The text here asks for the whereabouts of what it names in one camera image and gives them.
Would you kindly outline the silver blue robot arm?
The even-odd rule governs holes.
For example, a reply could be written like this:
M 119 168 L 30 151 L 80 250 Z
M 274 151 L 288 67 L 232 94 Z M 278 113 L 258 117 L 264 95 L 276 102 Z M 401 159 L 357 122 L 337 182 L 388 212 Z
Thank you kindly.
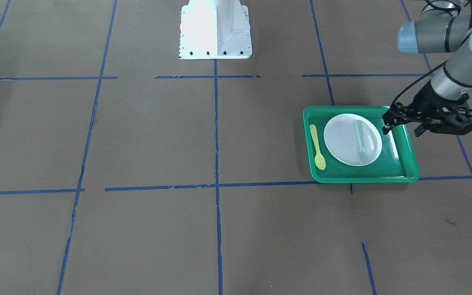
M 401 26 L 398 47 L 405 54 L 451 53 L 429 72 L 432 77 L 405 106 L 394 99 L 382 116 L 386 135 L 393 128 L 418 123 L 414 133 L 463 136 L 472 131 L 472 0 L 428 0 L 420 18 Z

